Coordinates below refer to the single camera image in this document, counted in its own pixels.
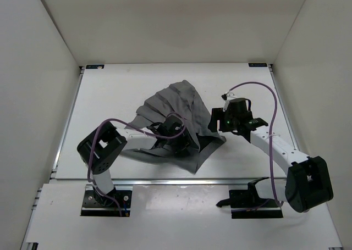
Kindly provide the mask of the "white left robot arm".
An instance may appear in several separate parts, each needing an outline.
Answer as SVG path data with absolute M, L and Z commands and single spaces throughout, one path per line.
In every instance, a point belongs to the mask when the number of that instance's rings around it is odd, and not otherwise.
M 93 185 L 95 200 L 105 207 L 118 203 L 109 169 L 123 151 L 161 149 L 175 155 L 190 147 L 198 149 L 185 122 L 173 114 L 164 122 L 152 122 L 142 129 L 132 124 L 120 128 L 112 122 L 124 123 L 107 119 L 77 146 L 77 152 L 87 166 L 87 180 Z

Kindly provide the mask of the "right blue corner label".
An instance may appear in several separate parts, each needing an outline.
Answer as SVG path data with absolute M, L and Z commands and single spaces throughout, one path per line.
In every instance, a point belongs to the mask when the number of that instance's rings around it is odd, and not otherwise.
M 248 63 L 250 68 L 266 68 L 266 63 Z

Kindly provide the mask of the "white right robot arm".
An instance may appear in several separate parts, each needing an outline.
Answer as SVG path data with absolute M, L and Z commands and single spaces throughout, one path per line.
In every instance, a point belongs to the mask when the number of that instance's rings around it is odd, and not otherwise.
M 251 101 L 247 98 L 222 96 L 225 105 L 213 108 L 208 128 L 241 136 L 266 153 L 285 173 L 285 179 L 262 177 L 251 181 L 242 194 L 224 199 L 217 207 L 248 202 L 247 210 L 262 206 L 267 200 L 287 202 L 296 212 L 302 213 L 333 199 L 333 189 L 326 161 L 320 156 L 311 157 L 270 132 L 268 123 L 254 118 Z

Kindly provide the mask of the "blue corner label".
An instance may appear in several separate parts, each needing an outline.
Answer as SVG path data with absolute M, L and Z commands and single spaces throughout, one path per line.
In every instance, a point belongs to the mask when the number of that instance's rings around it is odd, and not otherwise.
M 85 69 L 103 69 L 104 67 L 104 64 L 88 64 Z
M 266 63 L 248 63 L 250 68 L 266 68 Z

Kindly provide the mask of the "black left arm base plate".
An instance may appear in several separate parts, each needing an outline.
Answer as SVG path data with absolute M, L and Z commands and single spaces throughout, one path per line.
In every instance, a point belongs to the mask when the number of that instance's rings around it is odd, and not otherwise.
M 115 201 L 99 195 L 92 185 L 86 185 L 81 205 L 81 216 L 96 217 L 130 217 L 131 201 L 133 194 L 132 186 L 117 186 L 116 192 L 109 194 L 120 205 L 120 210 Z

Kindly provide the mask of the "grey pleated skirt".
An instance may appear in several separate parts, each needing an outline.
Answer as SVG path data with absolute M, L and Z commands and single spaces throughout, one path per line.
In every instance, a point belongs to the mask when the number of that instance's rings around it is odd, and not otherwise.
M 211 132 L 211 115 L 196 88 L 186 80 L 176 82 L 146 99 L 129 124 L 163 135 L 150 149 L 135 148 L 123 155 L 151 164 L 172 163 L 195 174 L 226 138 Z

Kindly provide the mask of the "aluminium front table rail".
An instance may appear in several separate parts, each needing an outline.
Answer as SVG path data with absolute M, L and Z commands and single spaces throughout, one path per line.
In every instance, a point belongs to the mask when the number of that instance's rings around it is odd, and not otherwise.
M 115 179 L 115 185 L 246 185 L 256 178 L 225 178 L 225 179 Z

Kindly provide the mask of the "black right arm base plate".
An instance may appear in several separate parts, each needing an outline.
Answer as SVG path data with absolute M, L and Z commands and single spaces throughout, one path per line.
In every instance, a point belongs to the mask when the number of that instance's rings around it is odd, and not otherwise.
M 245 195 L 247 190 L 229 190 L 232 219 L 280 219 L 283 218 L 282 210 L 273 199 L 259 199 L 252 201 L 250 198 L 238 200 Z

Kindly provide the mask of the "left blue corner label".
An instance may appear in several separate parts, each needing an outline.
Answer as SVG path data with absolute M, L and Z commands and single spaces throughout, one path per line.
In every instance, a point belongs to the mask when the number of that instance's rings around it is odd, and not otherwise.
M 85 69 L 103 69 L 104 67 L 104 64 L 88 64 Z

